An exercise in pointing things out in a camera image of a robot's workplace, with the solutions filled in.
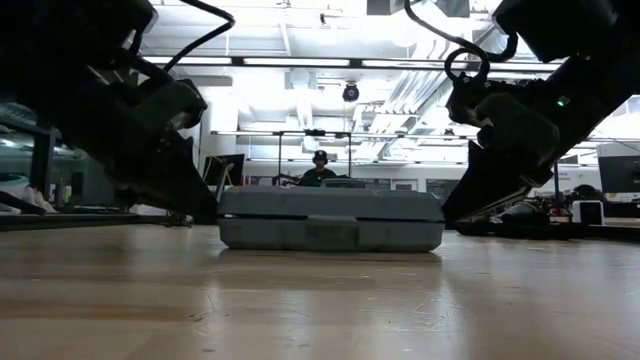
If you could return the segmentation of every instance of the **wooden table surface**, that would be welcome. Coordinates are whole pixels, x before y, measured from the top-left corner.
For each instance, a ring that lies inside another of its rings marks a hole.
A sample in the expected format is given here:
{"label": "wooden table surface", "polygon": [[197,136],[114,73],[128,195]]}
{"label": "wooden table surface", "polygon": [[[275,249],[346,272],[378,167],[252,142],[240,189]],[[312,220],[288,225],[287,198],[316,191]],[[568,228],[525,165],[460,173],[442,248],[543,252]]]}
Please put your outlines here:
{"label": "wooden table surface", "polygon": [[640,248],[225,250],[215,228],[0,233],[0,359],[638,359]]}

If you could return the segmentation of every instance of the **green led light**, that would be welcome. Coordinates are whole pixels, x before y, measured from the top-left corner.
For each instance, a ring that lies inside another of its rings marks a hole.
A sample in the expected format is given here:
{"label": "green led light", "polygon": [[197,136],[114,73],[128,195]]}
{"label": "green led light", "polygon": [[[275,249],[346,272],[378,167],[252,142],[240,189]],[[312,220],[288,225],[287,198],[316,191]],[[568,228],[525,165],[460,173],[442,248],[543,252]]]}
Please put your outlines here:
{"label": "green led light", "polygon": [[569,98],[562,96],[558,101],[556,101],[556,104],[560,107],[565,107],[569,104]]}

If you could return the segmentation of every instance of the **dome camera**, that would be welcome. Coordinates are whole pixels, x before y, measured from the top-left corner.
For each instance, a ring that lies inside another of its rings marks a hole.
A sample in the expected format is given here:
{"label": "dome camera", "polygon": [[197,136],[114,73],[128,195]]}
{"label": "dome camera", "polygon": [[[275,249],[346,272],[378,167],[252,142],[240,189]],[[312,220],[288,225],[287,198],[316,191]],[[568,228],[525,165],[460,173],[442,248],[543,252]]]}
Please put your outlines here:
{"label": "dome camera", "polygon": [[356,83],[347,83],[344,88],[344,92],[342,93],[342,98],[346,102],[354,102],[357,101],[360,97],[360,90],[358,90],[358,86]]}

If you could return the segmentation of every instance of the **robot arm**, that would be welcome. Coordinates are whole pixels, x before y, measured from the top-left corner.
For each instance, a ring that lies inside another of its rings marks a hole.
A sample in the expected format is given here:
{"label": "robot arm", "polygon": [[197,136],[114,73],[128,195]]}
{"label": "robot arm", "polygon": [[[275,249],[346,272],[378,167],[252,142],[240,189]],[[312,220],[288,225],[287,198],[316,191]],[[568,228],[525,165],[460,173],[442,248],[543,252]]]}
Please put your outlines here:
{"label": "robot arm", "polygon": [[[410,17],[425,26],[409,3]],[[633,14],[625,0],[504,0],[494,20],[505,33],[518,34],[543,62],[566,58],[546,81],[526,86],[487,80],[489,60],[504,57],[452,40],[462,48],[449,64],[465,52],[483,64],[475,77],[447,71],[454,85],[450,118],[480,128],[478,142],[469,143],[468,170],[443,206],[448,221],[521,200],[544,185],[553,164],[636,92],[640,27]]]}
{"label": "robot arm", "polygon": [[[228,22],[160,69],[137,55],[143,32],[157,17],[147,0],[3,1],[1,90],[58,128],[66,144],[101,163],[131,203],[210,220],[217,201],[193,166],[192,142],[177,132],[198,124],[207,105],[193,83],[167,72],[234,21],[200,1],[184,2]],[[139,86],[109,84],[99,75],[122,68],[148,80]]]}

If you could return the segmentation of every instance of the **cap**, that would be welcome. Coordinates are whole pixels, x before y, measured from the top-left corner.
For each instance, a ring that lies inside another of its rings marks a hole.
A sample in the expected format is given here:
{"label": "cap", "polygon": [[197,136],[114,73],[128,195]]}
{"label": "cap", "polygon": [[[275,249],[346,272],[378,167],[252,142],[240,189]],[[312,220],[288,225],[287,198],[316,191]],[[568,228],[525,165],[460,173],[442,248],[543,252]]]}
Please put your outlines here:
{"label": "cap", "polygon": [[327,157],[327,152],[324,150],[317,150],[315,153],[313,153],[313,161],[316,160],[324,160],[325,164],[329,161],[329,158]]}

